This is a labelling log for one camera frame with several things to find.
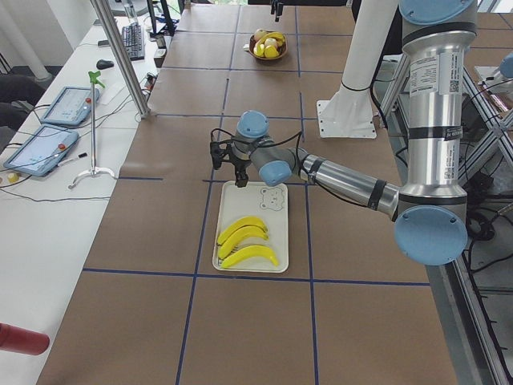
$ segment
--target red can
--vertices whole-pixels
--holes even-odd
[[[0,323],[0,350],[40,355],[50,345],[50,338],[43,333]]]

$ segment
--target computer mouse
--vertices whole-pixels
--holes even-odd
[[[112,62],[111,60],[100,59],[96,63],[96,68],[98,68],[99,70],[105,70],[106,68],[111,68],[113,66],[114,66],[114,62]]]

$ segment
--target light blue cap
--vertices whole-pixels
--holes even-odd
[[[284,160],[273,160],[264,164],[258,174],[266,185],[274,187],[288,180],[292,176],[292,171]]]
[[[459,257],[467,244],[463,221],[440,206],[421,205],[405,210],[395,222],[399,249],[424,265],[445,265]]]
[[[506,56],[500,63],[500,73],[506,78],[513,78],[513,52]]]
[[[267,134],[269,121],[267,116],[259,111],[249,110],[240,117],[237,131],[250,139],[258,139]]]
[[[402,17],[412,24],[433,26],[455,18],[474,0],[400,0]]]

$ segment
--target black keyboard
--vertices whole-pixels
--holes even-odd
[[[124,26],[121,29],[121,39],[130,60],[144,59],[144,34],[140,25]]]

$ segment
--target white table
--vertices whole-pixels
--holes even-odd
[[[124,21],[126,19],[121,18],[119,25]],[[105,38],[101,26],[92,26],[39,104],[51,103],[65,86],[89,87],[87,72],[96,71],[96,62],[99,59],[115,61],[110,47],[98,48],[96,45],[98,40]],[[138,79],[142,80],[148,72],[156,73],[153,62],[155,50],[156,44],[146,39],[145,60],[132,62]],[[102,71],[100,80],[106,85],[106,91],[124,85],[116,63],[113,68]],[[107,105],[101,104],[100,97],[96,115],[100,117],[110,113],[127,96],[129,93],[124,87]],[[111,168],[118,175],[138,121],[135,105],[130,102],[123,110],[103,122],[96,137],[98,166]],[[22,132],[33,133],[38,127],[39,122],[31,114],[11,143],[24,142],[29,136]],[[87,127],[78,131],[83,134],[89,130]],[[0,163],[3,164],[13,152],[14,149],[5,150],[0,155]],[[56,168],[44,178],[32,177],[8,188],[8,191],[34,199],[109,197],[115,187],[115,180],[108,175],[81,180],[72,191],[67,188],[79,172],[91,166],[90,135],[80,139],[68,157],[81,152],[87,152],[89,156]],[[7,173],[0,172],[4,180],[2,185],[9,183]],[[51,342],[54,341],[107,202],[34,203],[0,191],[0,322],[46,333]],[[0,351],[0,383],[36,383],[49,352],[50,349],[40,356],[31,356]]]

